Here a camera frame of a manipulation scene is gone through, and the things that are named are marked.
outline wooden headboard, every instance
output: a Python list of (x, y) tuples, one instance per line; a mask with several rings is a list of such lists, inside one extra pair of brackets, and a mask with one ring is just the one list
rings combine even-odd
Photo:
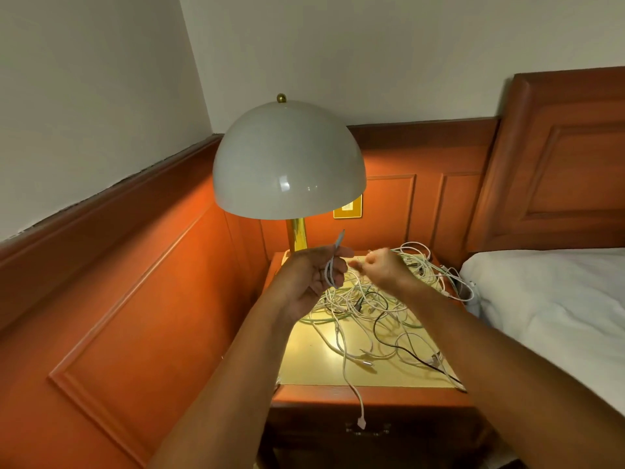
[(625, 67), (514, 76), (467, 249), (625, 246)]

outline white dome lampshade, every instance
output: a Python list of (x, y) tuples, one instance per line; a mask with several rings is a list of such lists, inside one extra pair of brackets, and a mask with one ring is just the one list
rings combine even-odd
[(243, 114), (221, 140), (213, 183), (219, 206), (253, 219), (290, 220), (349, 204), (366, 187), (354, 137), (332, 113), (286, 101)]

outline brass lamp base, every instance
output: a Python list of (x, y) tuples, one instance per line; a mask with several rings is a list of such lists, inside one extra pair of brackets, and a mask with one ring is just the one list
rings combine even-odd
[(289, 235), (289, 249), (291, 253), (308, 248), (304, 218), (286, 220), (286, 231)]

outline forearm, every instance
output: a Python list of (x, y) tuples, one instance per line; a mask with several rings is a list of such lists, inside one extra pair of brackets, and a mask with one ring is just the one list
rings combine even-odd
[(532, 467), (625, 466), (625, 418), (564, 371), (429, 286), (404, 301), (480, 411)]
[(150, 462), (151, 469), (250, 468), (293, 323), (264, 294), (223, 362)]

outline right hand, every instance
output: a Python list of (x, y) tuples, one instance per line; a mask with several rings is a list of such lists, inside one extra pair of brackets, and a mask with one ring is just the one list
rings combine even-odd
[(361, 275), (368, 276), (371, 283), (395, 297), (406, 286), (419, 281), (401, 257), (387, 248), (369, 252), (364, 262), (352, 260), (349, 266)]

